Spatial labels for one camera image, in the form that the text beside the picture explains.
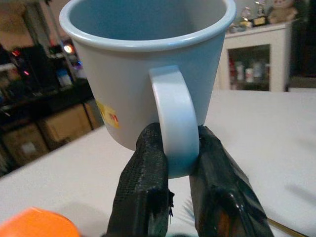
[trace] light blue mug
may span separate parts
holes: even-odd
[[[233,0],[72,0],[61,11],[111,136],[160,122],[169,177],[191,172]]]

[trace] orange object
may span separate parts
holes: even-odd
[[[80,237],[66,217],[30,208],[0,225],[0,237]]]

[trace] bottle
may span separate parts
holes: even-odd
[[[244,80],[244,66],[242,62],[236,62],[237,80]]]
[[[57,71],[57,77],[61,87],[73,84],[66,69],[59,69]]]
[[[235,81],[236,68],[235,68],[235,62],[231,57],[229,58],[229,76],[230,76],[231,82]]]
[[[247,68],[245,72],[246,72],[246,82],[253,82],[253,69]]]
[[[263,63],[260,61],[255,61],[252,64],[253,69],[253,79],[254,81],[261,81],[263,79]]]
[[[270,64],[266,63],[265,64],[265,80],[270,79]]]

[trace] white table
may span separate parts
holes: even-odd
[[[316,236],[315,94],[214,91],[205,124],[248,175],[267,215]],[[99,237],[131,155],[102,127],[1,178],[0,222],[36,206],[65,215],[87,237]],[[197,236],[181,220],[190,198],[188,177],[169,180],[169,187],[176,194],[169,233]]]

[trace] red light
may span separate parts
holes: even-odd
[[[20,52],[19,52],[18,50],[16,50],[16,51],[13,51],[12,54],[13,54],[15,57],[17,57],[17,56],[20,55]]]

